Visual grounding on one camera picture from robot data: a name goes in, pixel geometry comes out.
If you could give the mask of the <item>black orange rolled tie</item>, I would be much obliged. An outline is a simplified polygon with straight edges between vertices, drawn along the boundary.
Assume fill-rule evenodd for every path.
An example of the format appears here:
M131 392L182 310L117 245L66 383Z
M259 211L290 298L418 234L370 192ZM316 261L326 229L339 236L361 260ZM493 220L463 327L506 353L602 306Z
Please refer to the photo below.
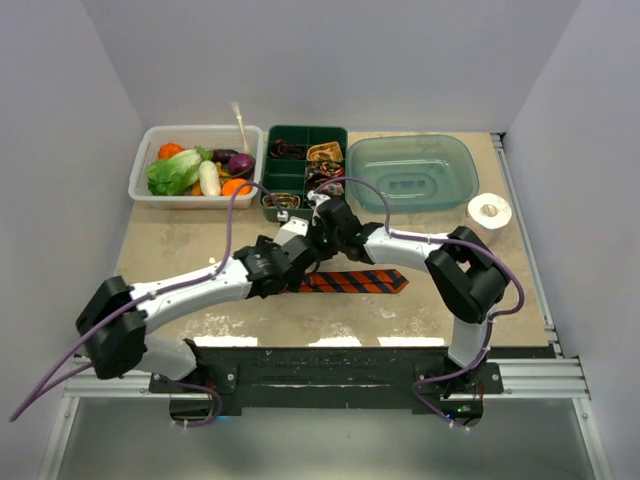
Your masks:
M307 150L298 144L278 139L270 144L269 155L281 159L305 159Z

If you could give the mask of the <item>dark eggplant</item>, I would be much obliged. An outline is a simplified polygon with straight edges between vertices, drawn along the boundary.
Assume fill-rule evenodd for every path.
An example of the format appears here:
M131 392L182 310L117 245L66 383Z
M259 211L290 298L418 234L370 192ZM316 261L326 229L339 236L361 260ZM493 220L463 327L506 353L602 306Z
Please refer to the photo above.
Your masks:
M212 161L214 163L219 162L221 164L227 164L238 154L239 152L234 149L215 149L213 151Z

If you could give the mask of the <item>white toilet paper roll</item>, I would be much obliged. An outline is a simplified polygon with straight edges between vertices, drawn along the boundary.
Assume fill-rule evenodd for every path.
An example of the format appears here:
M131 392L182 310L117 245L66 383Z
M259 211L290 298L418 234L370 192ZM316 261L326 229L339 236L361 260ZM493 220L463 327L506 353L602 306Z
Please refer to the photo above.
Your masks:
M494 193L483 193L467 204L463 225L485 245L491 246L507 228L511 218L512 209L507 200Z

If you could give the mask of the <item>white radish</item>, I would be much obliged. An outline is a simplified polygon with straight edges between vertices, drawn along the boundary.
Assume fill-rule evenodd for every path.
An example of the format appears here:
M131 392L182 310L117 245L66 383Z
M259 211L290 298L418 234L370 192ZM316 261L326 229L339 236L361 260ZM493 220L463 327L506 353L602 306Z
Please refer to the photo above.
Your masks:
M199 183L204 196L218 197L221 194L218 169L212 161L203 161L200 164Z

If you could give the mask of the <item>white scallion stalk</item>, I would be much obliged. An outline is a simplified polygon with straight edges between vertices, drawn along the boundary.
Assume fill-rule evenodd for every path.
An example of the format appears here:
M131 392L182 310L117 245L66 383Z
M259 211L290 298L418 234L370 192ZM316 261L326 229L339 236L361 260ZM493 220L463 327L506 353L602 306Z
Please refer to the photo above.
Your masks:
M242 137L242 142L243 142L243 152L245 154L249 154L251 152L250 150L250 146L249 146L249 142L247 139L247 135L246 135L246 130L245 130L245 126L244 126L244 121L243 121L243 117L240 111L240 107L239 107L239 103L237 101L234 101L231 103L231 108L234 112L234 115L236 117L236 121L240 130L240 134Z

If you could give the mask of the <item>aluminium frame rail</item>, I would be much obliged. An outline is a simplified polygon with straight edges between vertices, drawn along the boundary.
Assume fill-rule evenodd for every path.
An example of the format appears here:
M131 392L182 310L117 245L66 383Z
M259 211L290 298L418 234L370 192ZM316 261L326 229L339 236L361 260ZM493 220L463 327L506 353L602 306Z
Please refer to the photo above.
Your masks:
M577 428L572 437L584 449L588 470L592 472L595 479L610 479L612 477L611 468L593 419L590 392L581 361L577 357L569 358L564 355L556 326L547 305L535 257L522 220L515 187L508 170L503 136L493 133L491 141L509 200L514 208L514 222L517 225L523 254L527 258L527 268L535 286L544 331L547 335L547 350L553 354L549 358L536 358L533 347L512 350L503 348L501 352L505 356L498 358L496 362L505 371L505 391L497 395L496 398L504 401L569 401L572 411L571 418L576 421ZM68 386L65 387L63 396L73 404L66 416L68 418L76 417L76 409L83 400L146 399L151 401L161 399L162 394L153 394L149 391L147 387L149 382L150 377L140 372L127 374L123 380L110 380L103 385L99 385L87 372L80 374L70 380Z

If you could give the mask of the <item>green compartment box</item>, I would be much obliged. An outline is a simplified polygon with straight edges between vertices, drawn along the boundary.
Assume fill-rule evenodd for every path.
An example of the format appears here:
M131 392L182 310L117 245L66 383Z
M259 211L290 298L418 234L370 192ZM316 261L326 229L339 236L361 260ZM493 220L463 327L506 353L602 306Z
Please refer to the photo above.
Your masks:
M341 162L346 170L346 153L348 146L347 130L340 126L305 126L305 125L275 125L268 133L264 166L262 168L262 185L272 193L289 192L301 197L301 205L297 209L285 209L290 215L309 220L312 216L312 208L307 203L307 193L317 186L336 179L336 182L344 183L341 177L332 179L308 180L306 168L308 161L305 159L281 159L272 158L269 155L270 144L282 139L289 143L295 143L308 150L312 145L337 141L340 143L344 160Z

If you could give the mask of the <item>orange pumpkin toy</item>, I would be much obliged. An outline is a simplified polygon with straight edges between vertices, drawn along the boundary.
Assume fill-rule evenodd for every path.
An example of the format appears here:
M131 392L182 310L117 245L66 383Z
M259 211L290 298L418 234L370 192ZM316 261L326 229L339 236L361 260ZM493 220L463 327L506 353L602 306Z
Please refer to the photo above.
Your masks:
M184 148L176 143L166 143L157 152L158 160L167 160L184 151Z

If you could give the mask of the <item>dark patterned rolled tie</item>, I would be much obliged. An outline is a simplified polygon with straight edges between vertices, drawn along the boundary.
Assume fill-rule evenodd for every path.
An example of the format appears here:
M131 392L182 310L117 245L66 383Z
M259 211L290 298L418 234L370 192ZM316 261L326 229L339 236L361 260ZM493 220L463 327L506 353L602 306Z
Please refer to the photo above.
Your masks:
M345 172L341 162L311 161L307 163L306 178L308 180L332 179L341 177Z

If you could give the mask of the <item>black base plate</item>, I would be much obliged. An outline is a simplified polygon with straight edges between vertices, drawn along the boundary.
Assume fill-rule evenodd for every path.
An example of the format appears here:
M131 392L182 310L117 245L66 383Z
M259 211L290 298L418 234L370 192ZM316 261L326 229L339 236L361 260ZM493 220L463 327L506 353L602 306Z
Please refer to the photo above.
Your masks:
M154 375L153 394L171 397L176 419L206 414L211 396L222 414L248 408L408 409L427 414L436 406L467 424L480 419L482 400L504 391L499 366L484 360L464 371L443 347L202 347L198 368L177 384Z

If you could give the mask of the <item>orange navy striped tie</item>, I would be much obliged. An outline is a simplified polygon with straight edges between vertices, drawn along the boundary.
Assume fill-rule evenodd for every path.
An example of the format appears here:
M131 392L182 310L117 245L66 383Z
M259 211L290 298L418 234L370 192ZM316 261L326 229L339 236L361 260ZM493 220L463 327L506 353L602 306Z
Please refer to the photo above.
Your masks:
M409 280L396 269L316 272L305 278L305 293L398 294Z

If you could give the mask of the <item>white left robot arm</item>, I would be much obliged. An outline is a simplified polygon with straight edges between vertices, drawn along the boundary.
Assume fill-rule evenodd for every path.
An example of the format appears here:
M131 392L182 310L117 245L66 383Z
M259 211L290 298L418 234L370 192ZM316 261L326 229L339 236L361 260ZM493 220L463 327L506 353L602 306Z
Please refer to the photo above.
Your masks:
M207 368L191 341L151 334L185 315L226 302L297 290L319 263L312 242L296 235L280 245L259 236L231 258L170 279L127 285L120 276L101 283L76 320L76 328L101 380L131 370L164 376L185 392L200 390Z

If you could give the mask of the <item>tan rolled tie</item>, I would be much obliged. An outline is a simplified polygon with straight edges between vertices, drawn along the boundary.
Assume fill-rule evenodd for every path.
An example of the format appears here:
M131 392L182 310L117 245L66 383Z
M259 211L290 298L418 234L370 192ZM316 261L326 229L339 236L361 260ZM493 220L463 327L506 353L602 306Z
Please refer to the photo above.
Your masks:
M312 145L306 154L306 158L311 162L334 162L339 163L344 160L344 155L337 141Z

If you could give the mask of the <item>brown swirl rolled tie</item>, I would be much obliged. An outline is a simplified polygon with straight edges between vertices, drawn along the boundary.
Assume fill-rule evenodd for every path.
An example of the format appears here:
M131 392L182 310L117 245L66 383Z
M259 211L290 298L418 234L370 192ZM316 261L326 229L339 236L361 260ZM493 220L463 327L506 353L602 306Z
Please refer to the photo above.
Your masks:
M261 203L265 208L297 209L301 205L301 197L289 192L275 192L264 195Z

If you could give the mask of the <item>white plastic basket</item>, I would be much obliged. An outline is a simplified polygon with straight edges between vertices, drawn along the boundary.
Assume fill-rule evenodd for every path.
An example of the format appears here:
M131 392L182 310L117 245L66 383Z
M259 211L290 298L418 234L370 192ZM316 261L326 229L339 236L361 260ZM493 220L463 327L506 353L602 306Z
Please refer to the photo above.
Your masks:
M157 209L169 210L226 210L228 196L206 197L184 194L181 196L155 196L147 188L146 169L157 160L157 152L167 143L185 149L201 146L207 150L233 149L243 151L240 128L233 125L167 125L150 128L139 145L129 179L128 193L132 200Z

